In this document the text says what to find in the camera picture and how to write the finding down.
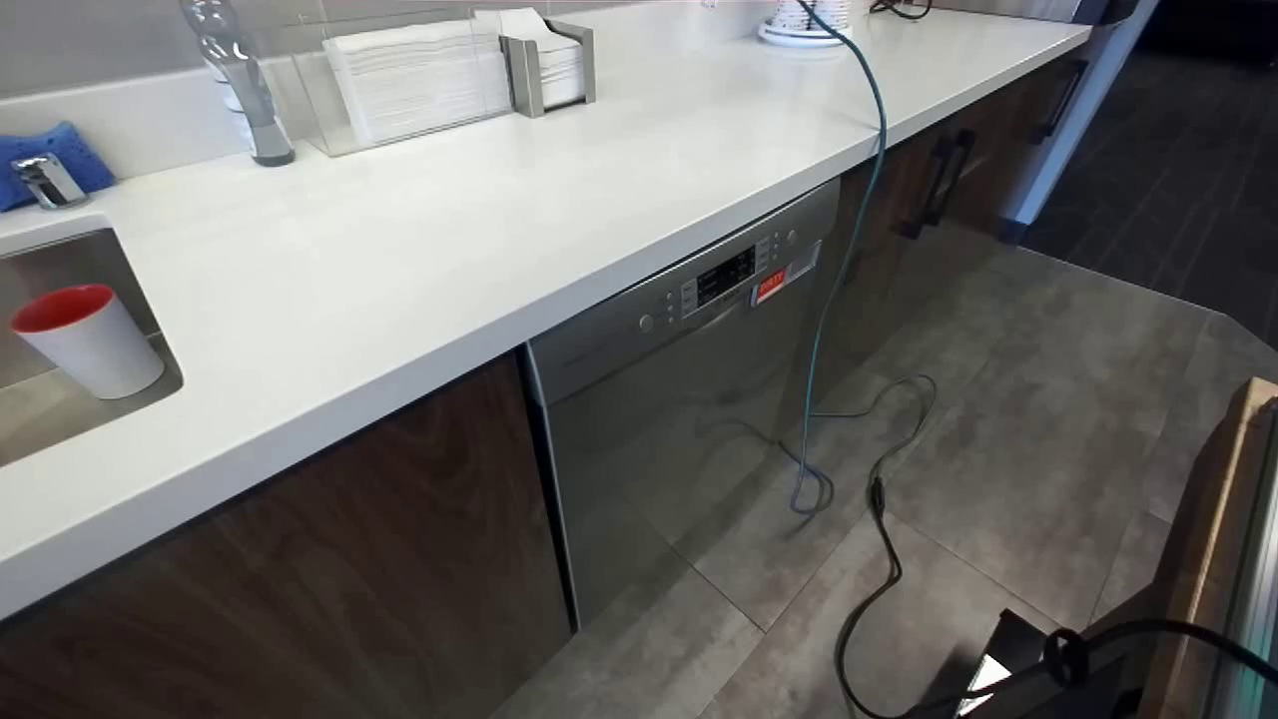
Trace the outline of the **stainless steel dishwasher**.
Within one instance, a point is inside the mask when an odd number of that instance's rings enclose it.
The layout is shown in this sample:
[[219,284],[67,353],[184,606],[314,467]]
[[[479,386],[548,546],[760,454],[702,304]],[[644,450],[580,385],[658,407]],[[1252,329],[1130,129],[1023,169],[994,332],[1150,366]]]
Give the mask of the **stainless steel dishwasher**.
[[838,184],[801,190],[525,342],[580,628],[764,463],[833,210]]

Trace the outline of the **dark wood cabinet door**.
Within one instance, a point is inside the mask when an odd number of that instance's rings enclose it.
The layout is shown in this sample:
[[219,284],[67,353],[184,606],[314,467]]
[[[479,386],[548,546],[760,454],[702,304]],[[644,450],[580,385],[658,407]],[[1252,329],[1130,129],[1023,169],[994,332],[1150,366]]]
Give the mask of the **dark wood cabinet door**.
[[0,628],[0,719],[487,719],[569,636],[509,354]]

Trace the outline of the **grey napkin holder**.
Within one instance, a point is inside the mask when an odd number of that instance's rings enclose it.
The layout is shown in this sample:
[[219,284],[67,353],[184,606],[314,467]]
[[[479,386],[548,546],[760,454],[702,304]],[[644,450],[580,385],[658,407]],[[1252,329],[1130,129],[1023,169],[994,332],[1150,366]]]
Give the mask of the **grey napkin holder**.
[[548,21],[544,35],[499,39],[509,81],[509,107],[548,115],[593,100],[593,33]]

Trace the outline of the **right dark wood cabinet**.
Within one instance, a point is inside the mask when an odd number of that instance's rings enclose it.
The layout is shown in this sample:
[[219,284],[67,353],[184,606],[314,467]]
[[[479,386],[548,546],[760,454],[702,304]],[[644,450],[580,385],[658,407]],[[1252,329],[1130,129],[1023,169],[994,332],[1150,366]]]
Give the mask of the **right dark wood cabinet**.
[[994,232],[1011,189],[1070,100],[1076,52],[973,100],[970,107],[893,144],[883,174],[854,174],[857,232],[843,238],[845,266],[822,298],[815,385],[850,370],[893,318],[893,284],[917,244],[957,232]]

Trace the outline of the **white paper towel stack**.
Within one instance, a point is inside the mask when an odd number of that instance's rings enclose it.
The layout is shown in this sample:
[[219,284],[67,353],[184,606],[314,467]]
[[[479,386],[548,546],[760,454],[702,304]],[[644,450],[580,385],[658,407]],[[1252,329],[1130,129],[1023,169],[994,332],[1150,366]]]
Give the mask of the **white paper towel stack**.
[[324,56],[364,148],[509,107],[499,35],[475,21],[332,35]]

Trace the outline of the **white kettle base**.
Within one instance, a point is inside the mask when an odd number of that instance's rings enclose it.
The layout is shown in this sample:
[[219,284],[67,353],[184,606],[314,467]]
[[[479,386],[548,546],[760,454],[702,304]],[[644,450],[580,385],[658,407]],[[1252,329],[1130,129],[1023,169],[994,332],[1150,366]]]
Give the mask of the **white kettle base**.
[[833,47],[845,33],[843,0],[782,0],[760,21],[760,39],[777,47]]

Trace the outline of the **chrome faucet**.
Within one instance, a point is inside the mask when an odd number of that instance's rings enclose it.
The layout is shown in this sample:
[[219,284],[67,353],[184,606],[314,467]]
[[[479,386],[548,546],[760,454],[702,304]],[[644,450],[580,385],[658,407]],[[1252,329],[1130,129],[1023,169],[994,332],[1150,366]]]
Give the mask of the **chrome faucet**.
[[224,83],[231,115],[248,133],[250,161],[258,169],[290,165],[295,161],[290,140],[280,124],[272,87],[239,28],[231,0],[178,0],[178,11],[195,35],[204,65]]

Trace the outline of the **white red-lined cup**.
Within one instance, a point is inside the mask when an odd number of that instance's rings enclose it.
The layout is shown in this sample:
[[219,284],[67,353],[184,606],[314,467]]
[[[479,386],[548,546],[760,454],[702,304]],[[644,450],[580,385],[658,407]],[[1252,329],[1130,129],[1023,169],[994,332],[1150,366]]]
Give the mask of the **white red-lined cup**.
[[162,358],[109,284],[45,293],[11,317],[11,332],[97,398],[129,398],[162,377]]

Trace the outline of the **blue sponge cloth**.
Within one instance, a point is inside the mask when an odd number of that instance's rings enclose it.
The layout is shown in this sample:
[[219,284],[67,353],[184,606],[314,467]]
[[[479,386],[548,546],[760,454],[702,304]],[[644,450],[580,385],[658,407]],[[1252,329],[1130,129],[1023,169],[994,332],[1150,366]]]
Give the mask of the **blue sponge cloth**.
[[93,150],[93,144],[71,124],[57,124],[37,137],[0,137],[0,210],[37,202],[17,174],[17,161],[41,150],[51,150],[77,174],[82,197],[117,184],[117,170]]

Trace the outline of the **steel sink basin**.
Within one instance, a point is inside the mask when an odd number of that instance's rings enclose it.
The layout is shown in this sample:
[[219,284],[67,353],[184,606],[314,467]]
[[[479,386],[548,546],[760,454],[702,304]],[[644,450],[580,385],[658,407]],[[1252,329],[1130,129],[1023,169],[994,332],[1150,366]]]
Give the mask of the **steel sink basin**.
[[17,236],[0,252],[0,463],[184,386],[110,228]]

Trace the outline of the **wooden cart edge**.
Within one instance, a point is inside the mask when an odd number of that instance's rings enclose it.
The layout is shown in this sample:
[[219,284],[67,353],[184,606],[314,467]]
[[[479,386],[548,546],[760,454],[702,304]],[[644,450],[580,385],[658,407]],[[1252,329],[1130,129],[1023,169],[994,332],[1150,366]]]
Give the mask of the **wooden cart edge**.
[[[1150,585],[1158,618],[1228,628],[1275,417],[1278,385],[1244,378],[1203,442]],[[1219,668],[1220,654],[1203,640],[1158,636],[1139,719],[1204,719]]]

